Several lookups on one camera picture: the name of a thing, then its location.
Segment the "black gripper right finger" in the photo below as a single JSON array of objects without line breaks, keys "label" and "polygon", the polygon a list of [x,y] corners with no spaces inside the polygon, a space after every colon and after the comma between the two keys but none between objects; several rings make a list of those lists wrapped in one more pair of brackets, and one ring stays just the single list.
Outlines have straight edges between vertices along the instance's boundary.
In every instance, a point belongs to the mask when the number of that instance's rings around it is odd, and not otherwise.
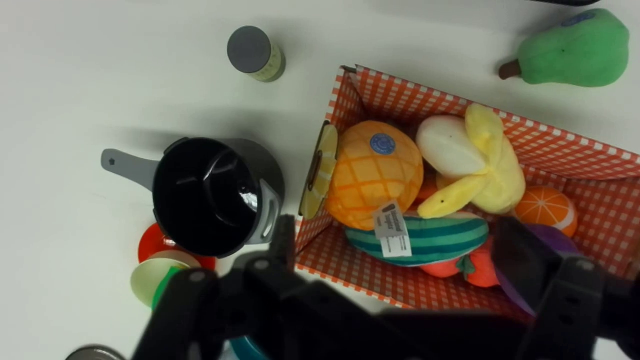
[{"label": "black gripper right finger", "polygon": [[615,277],[575,252],[546,284],[518,360],[592,360],[598,339],[640,360],[640,277]]}]

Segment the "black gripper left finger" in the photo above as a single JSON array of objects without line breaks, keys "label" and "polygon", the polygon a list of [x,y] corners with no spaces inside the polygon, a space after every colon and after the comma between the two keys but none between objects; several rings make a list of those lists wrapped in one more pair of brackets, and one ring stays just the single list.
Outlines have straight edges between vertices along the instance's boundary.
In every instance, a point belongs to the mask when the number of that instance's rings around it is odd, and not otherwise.
[{"label": "black gripper left finger", "polygon": [[234,260],[225,277],[177,271],[152,311],[131,360],[218,360],[225,341],[247,339],[268,360],[340,360],[329,329],[333,292],[293,272],[289,215],[275,220],[266,251]]}]

